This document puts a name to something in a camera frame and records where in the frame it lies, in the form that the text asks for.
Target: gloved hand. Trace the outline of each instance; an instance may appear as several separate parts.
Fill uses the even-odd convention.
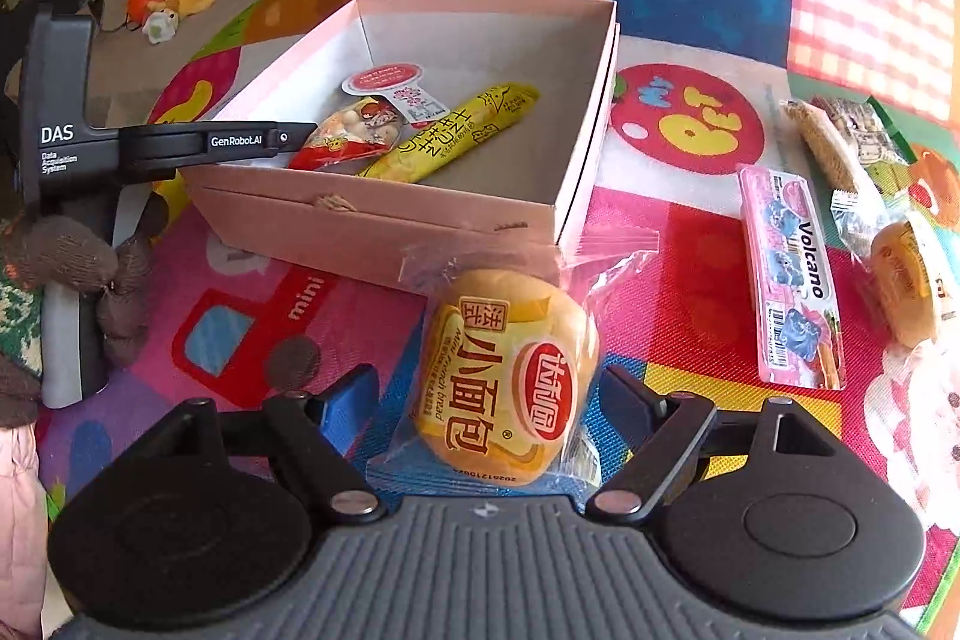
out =
[[[40,314],[47,283],[102,292],[97,319],[107,358],[116,366],[136,360],[147,338],[150,239],[166,223],[166,202],[152,194],[133,237],[116,250],[63,215],[38,220],[21,215],[0,228],[0,428],[37,420],[43,374]]]

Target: pink sleeve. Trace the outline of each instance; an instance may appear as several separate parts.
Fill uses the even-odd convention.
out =
[[[0,626],[40,637],[47,507],[38,468],[32,424],[0,429]]]

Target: yellow stick wrapper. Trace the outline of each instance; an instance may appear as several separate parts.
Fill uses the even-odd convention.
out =
[[[488,88],[388,152],[357,176],[401,183],[419,182],[483,140],[509,128],[538,99],[539,91],[531,85],[508,82]]]

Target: red snack bag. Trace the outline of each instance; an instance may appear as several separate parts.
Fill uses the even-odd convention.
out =
[[[386,98],[365,95],[325,119],[293,157],[288,169],[313,170],[392,150],[403,116]]]

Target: pink blister pack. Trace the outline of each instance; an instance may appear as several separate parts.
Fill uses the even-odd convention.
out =
[[[843,389],[840,313],[808,184],[764,167],[741,167],[738,176],[760,378],[805,389]]]

